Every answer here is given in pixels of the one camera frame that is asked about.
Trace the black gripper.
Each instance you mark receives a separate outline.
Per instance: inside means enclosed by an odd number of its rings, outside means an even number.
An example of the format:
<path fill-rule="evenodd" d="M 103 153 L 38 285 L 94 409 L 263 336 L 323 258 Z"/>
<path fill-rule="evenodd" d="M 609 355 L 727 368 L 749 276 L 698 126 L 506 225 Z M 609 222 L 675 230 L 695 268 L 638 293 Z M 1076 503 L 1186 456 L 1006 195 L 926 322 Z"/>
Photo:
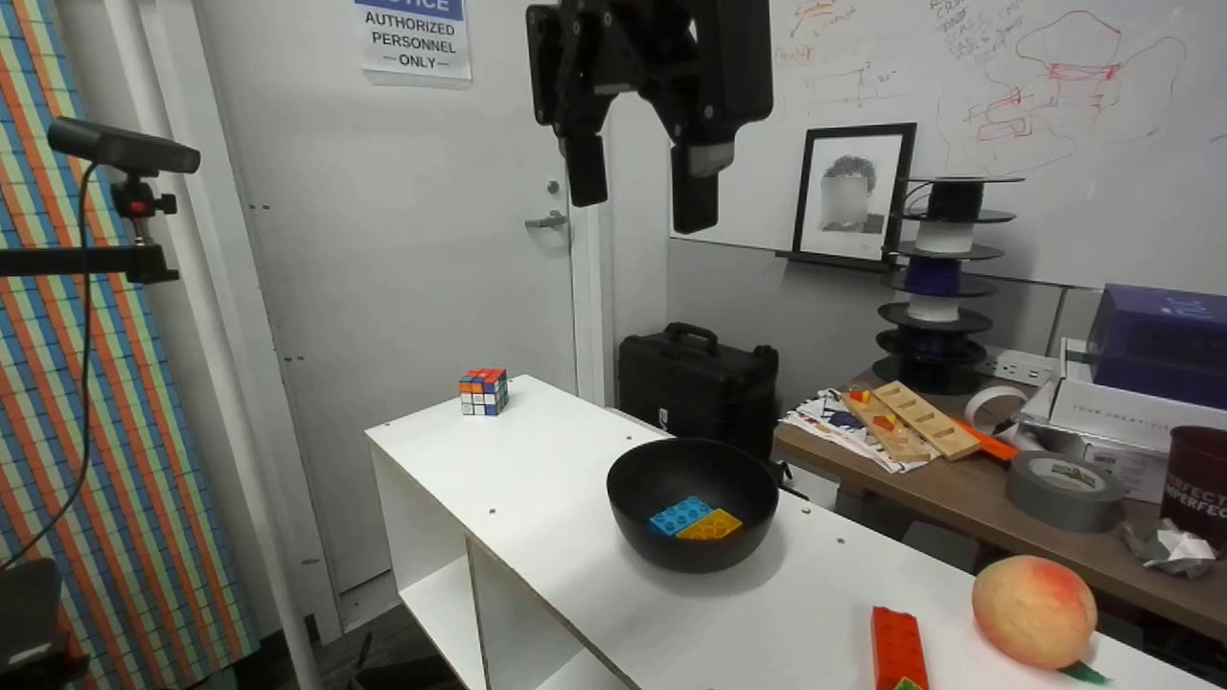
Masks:
<path fill-rule="evenodd" d="M 773 107 L 768 0 L 553 0 L 525 8 L 533 114 L 561 135 L 570 202 L 607 201 L 603 118 L 647 98 L 675 142 L 675 230 L 718 222 L 732 137 Z"/>

